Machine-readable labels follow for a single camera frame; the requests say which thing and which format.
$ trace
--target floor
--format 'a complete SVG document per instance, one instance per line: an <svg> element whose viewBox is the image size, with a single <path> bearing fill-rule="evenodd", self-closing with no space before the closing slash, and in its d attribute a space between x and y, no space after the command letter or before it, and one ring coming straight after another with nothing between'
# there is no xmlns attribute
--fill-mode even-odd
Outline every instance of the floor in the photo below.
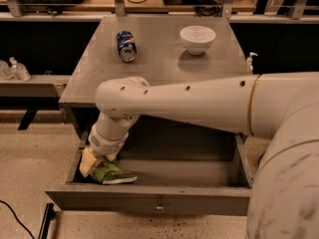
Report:
<svg viewBox="0 0 319 239"><path fill-rule="evenodd" d="M38 112L26 130L18 130L23 113L0 113L0 200L38 238L48 185L63 184L79 139L59 113ZM255 167L268 142L249 138L245 144ZM246 217L133 215L117 212L61 211L54 206L48 238L245 238ZM31 238L4 204L0 204L0 238Z"/></svg>

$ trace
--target plastic bottle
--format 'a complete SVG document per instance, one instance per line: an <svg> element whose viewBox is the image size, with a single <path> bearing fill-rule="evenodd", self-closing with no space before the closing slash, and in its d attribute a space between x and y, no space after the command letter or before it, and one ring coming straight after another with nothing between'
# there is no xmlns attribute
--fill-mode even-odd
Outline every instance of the plastic bottle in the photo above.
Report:
<svg viewBox="0 0 319 239"><path fill-rule="evenodd" d="M13 77L7 62L0 60L0 79L10 79Z"/></svg>
<svg viewBox="0 0 319 239"><path fill-rule="evenodd" d="M11 66L11 71L15 77L15 79L20 80L20 81L28 81L30 80L31 76L27 70L27 68L21 64L18 63L14 57L11 57L10 63L12 64Z"/></svg>

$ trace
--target drawer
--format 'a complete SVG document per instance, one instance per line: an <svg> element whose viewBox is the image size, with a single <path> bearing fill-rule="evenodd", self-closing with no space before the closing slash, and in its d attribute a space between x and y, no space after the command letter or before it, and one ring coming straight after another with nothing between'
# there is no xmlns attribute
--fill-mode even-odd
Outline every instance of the drawer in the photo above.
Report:
<svg viewBox="0 0 319 239"><path fill-rule="evenodd" d="M141 118L117 160L138 176L100 185L79 172L80 144L64 185L46 193L62 210L246 215L251 177L239 135L166 119Z"/></svg>

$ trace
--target bowl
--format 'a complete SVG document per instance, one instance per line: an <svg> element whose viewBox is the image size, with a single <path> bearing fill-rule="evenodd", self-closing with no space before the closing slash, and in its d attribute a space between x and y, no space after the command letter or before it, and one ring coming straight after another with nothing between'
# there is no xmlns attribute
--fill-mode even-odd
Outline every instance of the bowl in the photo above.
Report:
<svg viewBox="0 0 319 239"><path fill-rule="evenodd" d="M215 38L215 32L207 27L189 26L180 30L180 39L183 46L193 55L204 53Z"/></svg>

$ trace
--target blue can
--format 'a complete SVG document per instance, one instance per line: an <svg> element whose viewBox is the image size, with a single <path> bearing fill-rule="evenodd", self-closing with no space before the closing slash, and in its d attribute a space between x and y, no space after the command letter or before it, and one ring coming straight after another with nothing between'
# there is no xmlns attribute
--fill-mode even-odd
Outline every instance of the blue can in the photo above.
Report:
<svg viewBox="0 0 319 239"><path fill-rule="evenodd" d="M137 47L133 35L129 31L121 31L117 35L119 56L124 62L132 61L137 55Z"/></svg>

